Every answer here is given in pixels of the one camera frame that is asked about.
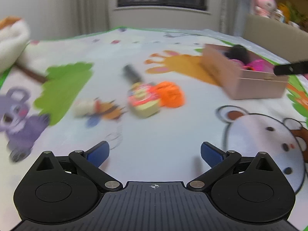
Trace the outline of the pink plastic basket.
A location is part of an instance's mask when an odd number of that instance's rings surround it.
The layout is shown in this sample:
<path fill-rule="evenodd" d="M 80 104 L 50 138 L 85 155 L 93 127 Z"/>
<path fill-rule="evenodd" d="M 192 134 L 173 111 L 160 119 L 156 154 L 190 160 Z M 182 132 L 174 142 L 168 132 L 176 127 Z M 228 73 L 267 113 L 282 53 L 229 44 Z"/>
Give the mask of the pink plastic basket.
<path fill-rule="evenodd" d="M 272 73 L 274 66 L 273 64 L 264 59 L 256 59 L 249 62 L 248 64 L 244 64 L 242 68 L 244 70 Z"/>

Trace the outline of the black plush toy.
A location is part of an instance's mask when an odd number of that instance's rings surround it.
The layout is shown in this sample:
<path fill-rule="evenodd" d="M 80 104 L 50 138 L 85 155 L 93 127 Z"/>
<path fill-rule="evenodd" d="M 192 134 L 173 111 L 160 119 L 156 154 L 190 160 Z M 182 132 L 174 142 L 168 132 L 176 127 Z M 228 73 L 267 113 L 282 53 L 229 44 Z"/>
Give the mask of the black plush toy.
<path fill-rule="evenodd" d="M 231 47 L 224 55 L 229 59 L 240 60 L 244 65 L 250 62 L 247 49 L 240 44 Z"/>

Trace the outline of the yellow hello kitty camera toy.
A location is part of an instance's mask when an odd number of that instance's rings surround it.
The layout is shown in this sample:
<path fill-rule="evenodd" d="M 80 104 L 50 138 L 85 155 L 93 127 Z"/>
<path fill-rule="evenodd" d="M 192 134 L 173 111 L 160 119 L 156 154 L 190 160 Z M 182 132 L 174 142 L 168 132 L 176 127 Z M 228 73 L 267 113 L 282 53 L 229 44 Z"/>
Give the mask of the yellow hello kitty camera toy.
<path fill-rule="evenodd" d="M 160 111 L 160 96 L 154 85 L 137 82 L 128 91 L 128 105 L 139 118 L 148 118 Z"/>

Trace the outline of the orange toy helmet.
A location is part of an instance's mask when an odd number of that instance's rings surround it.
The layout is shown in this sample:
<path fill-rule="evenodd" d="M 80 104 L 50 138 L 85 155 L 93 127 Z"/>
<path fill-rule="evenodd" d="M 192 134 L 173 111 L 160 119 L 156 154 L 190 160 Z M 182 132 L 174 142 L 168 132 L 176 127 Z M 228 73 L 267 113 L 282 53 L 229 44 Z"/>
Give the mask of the orange toy helmet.
<path fill-rule="evenodd" d="M 160 96 L 161 107 L 177 108 L 185 104 L 185 94 L 174 82 L 161 82 L 155 85 L 155 90 Z"/>

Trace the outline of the black item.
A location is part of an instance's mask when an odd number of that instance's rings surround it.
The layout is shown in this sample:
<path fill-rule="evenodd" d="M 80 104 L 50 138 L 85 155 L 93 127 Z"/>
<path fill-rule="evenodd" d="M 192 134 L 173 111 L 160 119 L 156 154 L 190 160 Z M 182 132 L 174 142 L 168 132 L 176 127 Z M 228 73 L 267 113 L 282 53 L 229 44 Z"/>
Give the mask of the black item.
<path fill-rule="evenodd" d="M 143 82 L 142 77 L 131 64 L 124 66 L 123 72 L 125 78 L 131 83 L 131 85 Z"/>

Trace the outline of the beige upholstered headboard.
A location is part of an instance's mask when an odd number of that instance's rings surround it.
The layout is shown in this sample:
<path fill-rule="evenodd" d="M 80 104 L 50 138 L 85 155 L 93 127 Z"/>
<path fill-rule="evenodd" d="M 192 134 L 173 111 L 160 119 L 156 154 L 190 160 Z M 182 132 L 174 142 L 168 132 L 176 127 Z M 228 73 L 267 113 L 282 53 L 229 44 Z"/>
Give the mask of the beige upholstered headboard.
<path fill-rule="evenodd" d="M 274 19 L 247 15 L 243 38 L 289 62 L 307 59 L 307 32 Z"/>

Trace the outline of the potted green plant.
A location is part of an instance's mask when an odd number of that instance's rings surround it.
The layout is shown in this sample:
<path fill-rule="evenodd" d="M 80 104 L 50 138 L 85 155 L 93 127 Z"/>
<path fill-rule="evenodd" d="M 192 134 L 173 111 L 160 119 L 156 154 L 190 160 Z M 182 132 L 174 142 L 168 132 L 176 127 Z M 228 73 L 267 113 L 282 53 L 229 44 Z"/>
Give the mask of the potted green plant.
<path fill-rule="evenodd" d="M 299 25 L 301 30 L 307 31 L 307 14 L 299 12 L 290 2 L 286 2 L 286 5 L 290 14 L 289 21 Z"/>

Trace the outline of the pink cardboard box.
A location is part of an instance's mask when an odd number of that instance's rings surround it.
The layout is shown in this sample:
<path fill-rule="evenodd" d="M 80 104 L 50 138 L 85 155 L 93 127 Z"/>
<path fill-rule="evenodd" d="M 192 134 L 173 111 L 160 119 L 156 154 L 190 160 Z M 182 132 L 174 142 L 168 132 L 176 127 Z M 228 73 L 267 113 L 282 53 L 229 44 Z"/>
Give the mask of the pink cardboard box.
<path fill-rule="evenodd" d="M 214 80 L 222 86 L 233 100 L 275 99 L 283 96 L 288 76 L 244 70 L 239 60 L 229 59 L 224 54 L 230 47 L 206 44 L 201 64 Z M 250 61 L 264 59 L 248 51 Z"/>

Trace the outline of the yellow plush toy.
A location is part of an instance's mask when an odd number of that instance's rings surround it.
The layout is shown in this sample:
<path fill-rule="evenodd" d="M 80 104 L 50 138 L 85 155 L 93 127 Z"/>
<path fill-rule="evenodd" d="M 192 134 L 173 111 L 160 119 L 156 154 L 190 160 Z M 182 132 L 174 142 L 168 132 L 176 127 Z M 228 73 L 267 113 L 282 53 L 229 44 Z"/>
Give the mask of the yellow plush toy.
<path fill-rule="evenodd" d="M 290 20 L 290 10 L 287 5 L 284 3 L 278 3 L 277 9 L 280 10 L 285 18 L 285 23 L 288 23 Z"/>

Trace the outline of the pink plush doll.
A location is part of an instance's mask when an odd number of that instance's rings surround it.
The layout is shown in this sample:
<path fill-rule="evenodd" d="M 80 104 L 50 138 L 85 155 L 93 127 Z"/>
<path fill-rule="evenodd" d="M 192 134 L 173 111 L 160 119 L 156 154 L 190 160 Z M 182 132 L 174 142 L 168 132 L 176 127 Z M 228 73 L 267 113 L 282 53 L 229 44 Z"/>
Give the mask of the pink plush doll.
<path fill-rule="evenodd" d="M 252 0 L 255 15 L 270 18 L 277 8 L 276 0 Z"/>

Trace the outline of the cartoon animal play mat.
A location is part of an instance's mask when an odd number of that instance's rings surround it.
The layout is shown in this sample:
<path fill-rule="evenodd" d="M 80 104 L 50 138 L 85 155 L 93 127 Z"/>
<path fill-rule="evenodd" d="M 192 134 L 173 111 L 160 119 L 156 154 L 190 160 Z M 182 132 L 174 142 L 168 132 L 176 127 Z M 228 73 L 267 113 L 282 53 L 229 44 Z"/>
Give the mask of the cartoon animal play mat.
<path fill-rule="evenodd" d="M 52 117 L 23 161 L 9 159 L 8 139 L 1 133 L 1 230 L 10 230 L 20 221 L 13 203 L 17 185 L 45 150 L 67 155 L 73 150 L 87 150 L 99 143 L 110 144 L 110 156 L 102 169 L 122 183 L 129 180 L 188 182 L 208 169 L 200 158 L 200 145 L 208 141 L 223 147 L 227 124 L 216 109 L 235 105 L 249 113 L 283 120 L 305 122 L 305 105 L 291 101 L 298 91 L 307 93 L 307 79 L 291 78 L 290 89 L 279 99 L 231 100 L 197 65 L 205 44 L 198 31 L 176 32 L 118 28 L 106 33 L 58 41 L 32 41 L 20 59 L 35 73 L 50 77 L 75 63 L 87 64 L 86 70 L 72 81 L 80 85 L 76 101 L 101 99 L 113 102 L 124 114 L 118 120 L 77 118 L 65 108 L 63 99 L 55 98 L 57 88 L 68 87 L 65 76 L 43 85 L 22 71 L 12 69 L 1 80 L 1 94 L 20 87 L 30 93 L 29 114 L 48 109 Z M 146 82 L 176 83 L 185 94 L 185 105 L 162 108 L 158 114 L 142 119 L 127 105 L 129 82 L 123 67 L 132 64 Z"/>

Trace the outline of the beige curtain right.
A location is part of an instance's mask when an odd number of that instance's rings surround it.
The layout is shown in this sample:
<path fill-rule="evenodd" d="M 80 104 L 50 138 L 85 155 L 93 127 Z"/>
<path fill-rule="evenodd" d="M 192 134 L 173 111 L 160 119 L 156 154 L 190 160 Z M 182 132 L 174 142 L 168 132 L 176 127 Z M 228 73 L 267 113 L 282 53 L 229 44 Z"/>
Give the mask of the beige curtain right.
<path fill-rule="evenodd" d="M 251 0 L 221 0 L 219 31 L 228 35 L 243 35 Z"/>

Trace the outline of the beige curtain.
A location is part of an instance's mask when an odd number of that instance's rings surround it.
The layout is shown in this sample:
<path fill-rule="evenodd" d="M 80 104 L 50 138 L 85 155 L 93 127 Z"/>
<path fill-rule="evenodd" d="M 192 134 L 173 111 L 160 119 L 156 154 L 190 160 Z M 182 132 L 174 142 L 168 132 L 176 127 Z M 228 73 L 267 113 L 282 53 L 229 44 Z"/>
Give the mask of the beige curtain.
<path fill-rule="evenodd" d="M 110 29 L 108 0 L 55 0 L 60 39 Z"/>
<path fill-rule="evenodd" d="M 221 0 L 219 31 L 228 35 L 243 35 L 251 0 Z"/>

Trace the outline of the white orange fleece blanket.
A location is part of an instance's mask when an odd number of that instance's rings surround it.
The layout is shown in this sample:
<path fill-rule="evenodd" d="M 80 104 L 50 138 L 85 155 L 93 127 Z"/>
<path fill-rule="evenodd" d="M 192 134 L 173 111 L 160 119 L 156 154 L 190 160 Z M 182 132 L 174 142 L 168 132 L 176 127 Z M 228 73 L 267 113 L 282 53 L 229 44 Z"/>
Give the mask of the white orange fleece blanket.
<path fill-rule="evenodd" d="M 12 67 L 30 40 L 30 28 L 20 17 L 8 16 L 1 20 L 1 73 Z"/>

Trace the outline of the beige curtain left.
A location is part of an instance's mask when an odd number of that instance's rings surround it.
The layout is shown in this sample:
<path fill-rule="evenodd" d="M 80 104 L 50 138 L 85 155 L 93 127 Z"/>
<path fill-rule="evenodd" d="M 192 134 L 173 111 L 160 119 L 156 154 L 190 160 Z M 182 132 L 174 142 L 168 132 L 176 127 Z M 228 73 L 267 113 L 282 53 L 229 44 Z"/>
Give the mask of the beige curtain left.
<path fill-rule="evenodd" d="M 55 0 L 60 39 L 110 29 L 108 0 Z"/>

